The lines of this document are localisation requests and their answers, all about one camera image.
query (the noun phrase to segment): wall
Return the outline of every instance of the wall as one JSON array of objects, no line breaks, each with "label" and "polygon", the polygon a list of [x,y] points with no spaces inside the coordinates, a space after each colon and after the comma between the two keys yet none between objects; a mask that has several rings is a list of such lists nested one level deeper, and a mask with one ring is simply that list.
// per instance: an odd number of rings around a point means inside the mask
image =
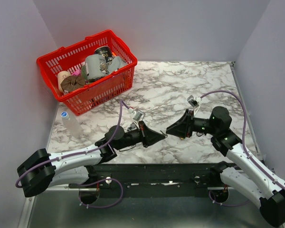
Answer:
[{"label": "wall", "polygon": [[235,71],[260,150],[285,179],[285,0],[270,1]]},{"label": "wall", "polygon": [[36,59],[57,47],[31,0],[0,0],[0,228],[15,228],[23,191],[16,168],[46,146],[57,103]]},{"label": "wall", "polygon": [[234,61],[269,0],[34,0],[58,46],[112,29],[139,60]]}]

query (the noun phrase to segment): red plastic basket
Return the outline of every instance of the red plastic basket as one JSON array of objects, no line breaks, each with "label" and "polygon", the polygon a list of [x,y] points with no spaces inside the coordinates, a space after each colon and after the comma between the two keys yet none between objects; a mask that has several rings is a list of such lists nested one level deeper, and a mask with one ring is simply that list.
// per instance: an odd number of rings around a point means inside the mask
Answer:
[{"label": "red plastic basket", "polygon": [[[128,65],[94,83],[63,95],[58,90],[57,74],[62,70],[73,73],[81,67],[87,56],[94,54],[101,46],[109,46],[111,51]],[[63,102],[75,115],[81,115],[132,87],[137,58],[119,37],[111,30],[106,30],[69,47],[61,47],[41,56],[37,59],[37,64],[43,80],[55,98]]]}]

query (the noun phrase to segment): marble table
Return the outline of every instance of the marble table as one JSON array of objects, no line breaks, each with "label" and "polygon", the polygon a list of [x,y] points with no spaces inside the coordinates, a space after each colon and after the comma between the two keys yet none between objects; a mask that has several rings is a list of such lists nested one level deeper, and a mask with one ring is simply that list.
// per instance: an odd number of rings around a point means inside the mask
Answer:
[{"label": "marble table", "polygon": [[[65,152],[94,144],[103,138],[110,127],[117,124],[119,99],[129,106],[145,111],[144,121],[148,127],[160,132],[177,121],[190,108],[187,97],[224,89],[238,94],[229,63],[226,62],[139,62],[135,68],[133,87],[112,100],[77,117],[84,129],[79,138],[70,136],[62,124],[60,114],[67,110],[60,104],[53,127],[48,152]],[[242,135],[243,111],[237,100],[228,94],[209,95],[197,117],[208,118],[215,106],[226,107],[232,117],[231,129]],[[127,129],[131,119],[125,108],[121,126]],[[149,148],[141,144],[132,150],[119,152],[109,163],[207,163],[227,161],[210,142],[210,135],[181,140],[169,135]],[[257,153],[249,129],[246,144],[252,153]]]}]

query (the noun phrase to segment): green object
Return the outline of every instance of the green object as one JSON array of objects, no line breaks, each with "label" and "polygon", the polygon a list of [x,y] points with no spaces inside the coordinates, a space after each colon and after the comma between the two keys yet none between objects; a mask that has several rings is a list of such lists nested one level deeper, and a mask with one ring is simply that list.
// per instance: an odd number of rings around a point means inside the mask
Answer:
[{"label": "green object", "polygon": [[83,65],[83,66],[81,67],[80,75],[81,75],[85,80],[87,80],[86,65]]}]

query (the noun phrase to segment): basket rim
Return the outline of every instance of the basket rim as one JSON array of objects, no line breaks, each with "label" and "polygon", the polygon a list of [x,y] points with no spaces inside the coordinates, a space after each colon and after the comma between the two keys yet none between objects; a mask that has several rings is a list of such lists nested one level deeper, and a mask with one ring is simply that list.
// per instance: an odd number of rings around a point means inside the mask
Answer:
[{"label": "basket rim", "polygon": [[[72,49],[74,46],[78,45],[78,43],[81,43],[81,42],[83,42],[83,41],[92,39],[92,38],[94,38],[94,37],[96,37],[96,36],[99,36],[99,35],[101,35],[101,34],[104,34],[104,33],[111,33],[111,35],[114,36],[114,37],[119,41],[119,44],[120,44],[121,46],[123,46],[123,48],[128,52],[127,54],[130,55],[131,58],[134,59],[134,61],[133,61],[132,63],[127,64],[126,66],[124,66],[124,67],[118,69],[117,71],[115,71],[115,72],[113,72],[113,73],[111,73],[111,74],[105,76],[104,78],[101,78],[101,79],[97,80],[96,82],[93,82],[93,83],[91,83],[91,84],[85,85],[84,87],[82,87],[82,88],[80,88],[80,89],[77,89],[77,90],[75,90],[75,91],[73,91],[73,92],[71,92],[71,93],[69,93],[69,94],[66,94],[66,95],[63,95],[63,96],[60,96],[60,97],[59,97],[59,96],[57,95],[57,93],[56,93],[55,88],[53,87],[53,85],[52,85],[51,83],[48,83],[48,82],[47,82],[47,81],[48,81],[47,78],[45,79],[46,73],[45,73],[44,70],[43,70],[43,66],[41,65],[41,61],[42,61],[44,58],[46,58],[46,57],[48,57],[48,56],[50,56],[50,55],[52,55],[52,54],[58,53],[58,52],[60,52],[60,51],[65,51],[65,50],[68,50],[68,49]],[[68,47],[60,47],[60,48],[58,48],[57,50],[52,51],[52,52],[50,52],[50,53],[48,53],[48,54],[45,54],[45,55],[39,57],[39,58],[36,60],[36,63],[37,63],[37,65],[39,66],[39,69],[40,69],[40,71],[41,71],[41,75],[42,75],[42,77],[43,77],[43,80],[45,81],[45,83],[47,84],[47,86],[51,89],[51,91],[52,91],[52,93],[53,93],[55,99],[56,99],[57,101],[59,101],[59,102],[64,102],[64,101],[66,101],[66,100],[68,100],[68,99],[70,99],[70,98],[72,98],[72,97],[74,97],[74,96],[76,96],[76,95],[78,95],[78,94],[84,92],[84,91],[87,90],[87,89],[90,89],[90,88],[92,88],[92,87],[94,87],[94,86],[96,86],[96,85],[98,85],[98,84],[100,84],[100,83],[102,83],[102,82],[105,82],[106,80],[109,80],[110,78],[112,78],[112,77],[114,77],[114,76],[120,74],[121,72],[124,72],[124,71],[126,71],[126,70],[128,70],[128,69],[130,69],[130,68],[134,68],[134,67],[137,65],[137,62],[138,62],[137,58],[136,58],[136,57],[134,56],[134,54],[130,51],[129,47],[125,44],[125,42],[123,42],[122,39],[120,39],[118,36],[116,36],[115,33],[114,33],[112,30],[109,30],[109,29],[108,29],[108,30],[105,30],[105,31],[102,31],[102,32],[99,32],[99,33],[97,33],[97,34],[94,34],[94,35],[92,35],[92,36],[86,37],[84,40],[81,40],[81,41],[79,41],[79,42],[77,42],[77,43],[75,43],[75,44],[72,44],[72,45],[68,46]]]}]

